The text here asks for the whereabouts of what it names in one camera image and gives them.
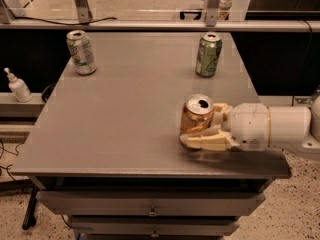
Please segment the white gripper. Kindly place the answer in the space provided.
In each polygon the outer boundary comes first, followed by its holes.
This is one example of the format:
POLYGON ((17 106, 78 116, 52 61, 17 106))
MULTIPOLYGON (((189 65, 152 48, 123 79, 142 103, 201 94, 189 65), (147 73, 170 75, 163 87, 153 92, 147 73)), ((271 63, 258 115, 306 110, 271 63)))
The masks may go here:
POLYGON ((269 138, 269 110, 262 103, 243 103, 232 107, 213 104, 213 124, 227 120, 226 128, 214 125, 199 133, 182 134, 181 143, 190 149, 225 151, 263 151, 269 138))

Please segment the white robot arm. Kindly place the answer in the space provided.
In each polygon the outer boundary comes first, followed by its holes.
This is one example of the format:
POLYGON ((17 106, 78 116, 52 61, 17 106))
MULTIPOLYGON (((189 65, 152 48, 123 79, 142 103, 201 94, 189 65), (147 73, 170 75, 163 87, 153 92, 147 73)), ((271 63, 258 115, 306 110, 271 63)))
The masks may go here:
POLYGON ((208 151, 262 152, 276 148, 317 160, 319 132, 318 101, 309 107, 262 103, 231 106, 194 94, 182 108, 180 142, 189 149, 208 151))

